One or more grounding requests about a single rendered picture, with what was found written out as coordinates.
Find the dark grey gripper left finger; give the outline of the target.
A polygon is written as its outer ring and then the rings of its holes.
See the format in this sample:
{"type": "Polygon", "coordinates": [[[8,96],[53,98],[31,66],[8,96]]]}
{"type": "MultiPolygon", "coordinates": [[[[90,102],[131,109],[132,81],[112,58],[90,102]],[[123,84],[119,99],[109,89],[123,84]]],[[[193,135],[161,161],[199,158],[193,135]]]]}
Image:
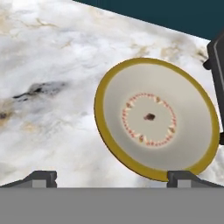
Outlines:
{"type": "Polygon", "coordinates": [[[20,187],[20,188],[56,188],[56,171],[33,171],[27,177],[0,185],[0,188],[20,187]]]}

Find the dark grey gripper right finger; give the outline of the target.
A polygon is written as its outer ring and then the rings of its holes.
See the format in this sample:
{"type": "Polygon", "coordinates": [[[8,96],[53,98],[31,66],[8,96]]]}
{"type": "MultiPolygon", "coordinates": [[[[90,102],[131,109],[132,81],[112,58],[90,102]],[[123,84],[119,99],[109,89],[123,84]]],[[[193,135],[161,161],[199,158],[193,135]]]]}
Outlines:
{"type": "Polygon", "coordinates": [[[168,171],[167,172],[168,188],[206,188],[206,187],[223,187],[213,182],[198,178],[190,171],[168,171]]]}

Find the yellow rimmed white bowl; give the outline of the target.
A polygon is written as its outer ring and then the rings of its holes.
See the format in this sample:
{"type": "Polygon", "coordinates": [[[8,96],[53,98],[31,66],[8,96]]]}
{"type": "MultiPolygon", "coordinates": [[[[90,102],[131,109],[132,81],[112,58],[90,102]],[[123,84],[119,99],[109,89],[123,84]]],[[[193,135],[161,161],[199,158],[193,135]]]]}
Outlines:
{"type": "Polygon", "coordinates": [[[220,141],[214,105],[187,72],[135,58],[109,69],[96,90],[94,119],[110,152],[133,172],[166,182],[169,171],[200,174],[220,141]]]}

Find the black appliance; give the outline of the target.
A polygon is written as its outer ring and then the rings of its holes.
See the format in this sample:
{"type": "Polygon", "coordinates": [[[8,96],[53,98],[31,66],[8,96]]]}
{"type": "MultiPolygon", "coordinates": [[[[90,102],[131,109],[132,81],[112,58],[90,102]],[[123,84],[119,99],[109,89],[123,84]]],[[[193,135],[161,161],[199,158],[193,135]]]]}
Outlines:
{"type": "Polygon", "coordinates": [[[220,145],[224,145],[224,31],[211,40],[207,44],[206,49],[208,59],[203,63],[203,67],[212,72],[223,128],[223,131],[220,133],[220,145]]]}

